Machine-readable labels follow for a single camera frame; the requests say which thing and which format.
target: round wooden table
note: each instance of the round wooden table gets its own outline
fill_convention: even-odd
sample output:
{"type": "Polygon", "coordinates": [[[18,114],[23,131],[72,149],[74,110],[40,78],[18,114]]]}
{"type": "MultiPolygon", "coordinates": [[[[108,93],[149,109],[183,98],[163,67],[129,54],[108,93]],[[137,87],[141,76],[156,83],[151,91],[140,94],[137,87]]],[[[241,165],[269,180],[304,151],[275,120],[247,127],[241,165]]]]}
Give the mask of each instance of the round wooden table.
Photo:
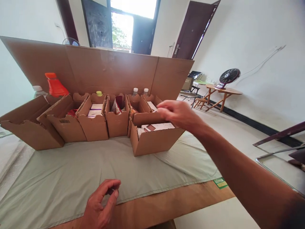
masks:
{"type": "Polygon", "coordinates": [[[206,87],[209,89],[208,94],[204,97],[204,99],[207,98],[207,105],[210,104],[210,96],[211,96],[211,94],[213,94],[215,91],[218,91],[218,93],[223,93],[224,95],[223,95],[223,99],[222,99],[222,100],[220,100],[219,102],[215,103],[213,106],[209,107],[209,108],[208,108],[207,110],[205,110],[205,111],[210,110],[211,108],[217,106],[218,104],[220,104],[220,103],[222,102],[221,108],[220,108],[220,112],[222,112],[222,111],[223,111],[223,108],[224,108],[224,106],[225,106],[225,101],[226,101],[226,99],[227,99],[228,97],[230,97],[230,96],[233,95],[233,94],[237,94],[237,95],[242,94],[242,92],[237,91],[237,90],[232,89],[232,88],[226,88],[226,89],[215,88],[215,86],[214,86],[213,84],[207,84],[206,87]]]}

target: water bottle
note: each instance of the water bottle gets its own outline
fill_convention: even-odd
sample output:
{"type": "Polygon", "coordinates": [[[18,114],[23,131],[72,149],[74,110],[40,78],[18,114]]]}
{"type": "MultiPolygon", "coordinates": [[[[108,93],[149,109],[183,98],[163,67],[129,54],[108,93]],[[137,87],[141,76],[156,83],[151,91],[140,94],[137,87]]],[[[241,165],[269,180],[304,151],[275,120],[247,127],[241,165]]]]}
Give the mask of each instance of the water bottle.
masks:
{"type": "Polygon", "coordinates": [[[40,95],[43,95],[44,97],[48,95],[48,93],[44,92],[40,86],[33,86],[33,89],[35,91],[34,98],[40,95]]]}
{"type": "Polygon", "coordinates": [[[133,89],[133,95],[132,95],[132,97],[136,96],[137,94],[138,94],[138,89],[135,87],[135,88],[133,89]]]}
{"type": "Polygon", "coordinates": [[[144,93],[142,95],[147,95],[148,96],[148,88],[144,88],[144,93]]]}

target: green label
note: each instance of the green label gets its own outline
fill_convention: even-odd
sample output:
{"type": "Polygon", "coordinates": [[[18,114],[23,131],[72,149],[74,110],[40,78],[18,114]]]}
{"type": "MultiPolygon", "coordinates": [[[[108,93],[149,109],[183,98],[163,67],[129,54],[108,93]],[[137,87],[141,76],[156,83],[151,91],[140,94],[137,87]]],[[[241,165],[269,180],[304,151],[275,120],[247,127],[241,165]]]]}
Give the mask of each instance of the green label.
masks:
{"type": "Polygon", "coordinates": [[[223,177],[218,178],[218,179],[215,179],[215,180],[214,180],[214,183],[217,185],[217,187],[218,187],[219,189],[223,189],[223,188],[225,188],[225,187],[228,186],[228,184],[226,183],[226,181],[224,180],[223,177]]]}

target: human hand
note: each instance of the human hand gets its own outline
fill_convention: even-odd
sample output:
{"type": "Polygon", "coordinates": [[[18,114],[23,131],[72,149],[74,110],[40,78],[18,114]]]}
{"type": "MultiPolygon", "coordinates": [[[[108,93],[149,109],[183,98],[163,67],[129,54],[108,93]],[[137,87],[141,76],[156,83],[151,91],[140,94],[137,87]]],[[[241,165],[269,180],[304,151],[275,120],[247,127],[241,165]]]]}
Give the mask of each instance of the human hand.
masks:
{"type": "Polygon", "coordinates": [[[206,125],[202,119],[190,108],[190,105],[184,101],[165,100],[159,103],[158,112],[161,116],[176,125],[193,133],[197,127],[206,125]]]}
{"type": "Polygon", "coordinates": [[[110,222],[112,211],[119,196],[118,188],[120,180],[105,180],[97,190],[89,197],[82,219],[80,229],[102,229],[110,222]],[[115,189],[111,194],[105,208],[102,207],[102,200],[109,188],[115,189]]]}

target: black fan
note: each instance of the black fan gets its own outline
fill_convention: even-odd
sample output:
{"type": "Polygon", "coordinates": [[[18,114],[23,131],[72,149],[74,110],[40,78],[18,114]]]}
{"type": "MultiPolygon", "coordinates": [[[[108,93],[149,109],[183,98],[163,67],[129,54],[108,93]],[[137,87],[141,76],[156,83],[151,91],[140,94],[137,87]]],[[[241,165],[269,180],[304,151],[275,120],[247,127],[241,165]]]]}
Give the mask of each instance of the black fan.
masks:
{"type": "Polygon", "coordinates": [[[226,84],[232,83],[241,76],[241,72],[237,68],[225,71],[219,78],[220,83],[216,86],[219,89],[225,89],[226,84]]]}

